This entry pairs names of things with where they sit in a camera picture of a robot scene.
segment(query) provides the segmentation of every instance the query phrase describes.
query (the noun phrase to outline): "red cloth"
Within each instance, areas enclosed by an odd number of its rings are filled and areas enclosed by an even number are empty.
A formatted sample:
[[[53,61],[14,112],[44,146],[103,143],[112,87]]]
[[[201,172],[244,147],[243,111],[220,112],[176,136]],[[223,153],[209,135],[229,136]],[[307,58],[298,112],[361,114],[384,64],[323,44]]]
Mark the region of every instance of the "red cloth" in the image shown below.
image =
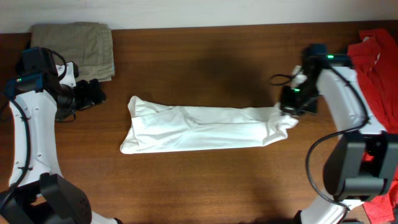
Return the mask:
[[[358,74],[358,83],[372,112],[388,133],[398,134],[398,46],[385,29],[364,30],[361,40],[348,47]],[[394,219],[398,203],[398,172],[387,195],[364,204],[372,224]]]

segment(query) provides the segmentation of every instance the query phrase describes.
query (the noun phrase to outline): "white background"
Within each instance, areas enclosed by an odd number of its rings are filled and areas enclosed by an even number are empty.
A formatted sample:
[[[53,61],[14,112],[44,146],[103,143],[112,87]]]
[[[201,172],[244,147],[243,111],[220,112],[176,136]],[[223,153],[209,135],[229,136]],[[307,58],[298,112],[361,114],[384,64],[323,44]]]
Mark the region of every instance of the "white background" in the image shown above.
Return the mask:
[[[398,19],[397,0],[0,0],[0,33],[91,21],[112,29]]]

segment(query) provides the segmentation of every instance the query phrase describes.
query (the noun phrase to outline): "brown wooden tabletop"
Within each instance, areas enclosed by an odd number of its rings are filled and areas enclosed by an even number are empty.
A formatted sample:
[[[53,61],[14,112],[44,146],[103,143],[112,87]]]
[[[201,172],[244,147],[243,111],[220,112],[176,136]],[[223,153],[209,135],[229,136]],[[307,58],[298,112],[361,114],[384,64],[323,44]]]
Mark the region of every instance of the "brown wooden tabletop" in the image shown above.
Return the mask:
[[[268,78],[290,74],[304,47],[325,43],[339,52],[359,42],[359,30],[378,27],[397,38],[397,21],[114,30],[116,76],[103,85],[106,103],[79,111],[73,123],[55,125],[62,174],[87,194],[94,211],[125,224],[292,218],[317,196],[305,175],[306,152],[335,131],[322,99],[316,116],[301,117],[288,139],[266,147],[135,155],[119,151],[131,125],[127,103],[136,95],[164,105],[273,106],[280,88]],[[16,75],[29,38],[0,35],[1,88]],[[0,123],[1,190],[11,174],[12,130],[12,121]],[[323,165],[336,142],[324,142],[313,153],[321,188]],[[369,223],[362,207],[348,217]]]

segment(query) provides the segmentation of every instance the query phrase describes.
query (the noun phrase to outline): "gray fabric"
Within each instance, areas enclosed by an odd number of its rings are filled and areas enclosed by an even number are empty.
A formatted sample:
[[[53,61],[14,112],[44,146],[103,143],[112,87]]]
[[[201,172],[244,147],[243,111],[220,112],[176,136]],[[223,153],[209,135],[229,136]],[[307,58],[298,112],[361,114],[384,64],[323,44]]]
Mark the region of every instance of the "gray fabric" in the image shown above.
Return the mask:
[[[40,24],[32,28],[32,47],[58,52],[79,66],[79,80],[109,81],[114,75],[112,33],[106,24],[76,22]],[[61,65],[59,58],[55,63]]]

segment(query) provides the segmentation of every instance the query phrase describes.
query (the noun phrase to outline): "folded white fabric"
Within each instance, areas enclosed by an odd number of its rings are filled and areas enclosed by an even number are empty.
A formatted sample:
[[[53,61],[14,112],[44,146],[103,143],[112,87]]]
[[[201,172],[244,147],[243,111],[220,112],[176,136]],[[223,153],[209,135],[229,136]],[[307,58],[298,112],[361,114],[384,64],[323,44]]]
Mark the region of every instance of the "folded white fabric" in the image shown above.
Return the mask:
[[[297,120],[269,108],[164,106],[133,96],[125,154],[266,146],[286,139]]]

